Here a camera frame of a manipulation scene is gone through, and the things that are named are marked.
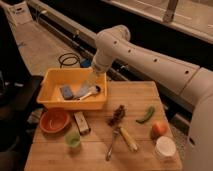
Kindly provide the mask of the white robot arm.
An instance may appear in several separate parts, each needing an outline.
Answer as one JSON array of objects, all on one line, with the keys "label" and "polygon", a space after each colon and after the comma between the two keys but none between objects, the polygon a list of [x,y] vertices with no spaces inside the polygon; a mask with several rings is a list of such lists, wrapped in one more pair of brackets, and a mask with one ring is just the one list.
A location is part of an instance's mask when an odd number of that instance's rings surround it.
[{"label": "white robot arm", "polygon": [[182,171],[213,171],[213,71],[132,44],[124,25],[99,31],[94,44],[95,73],[119,59],[193,107]]}]

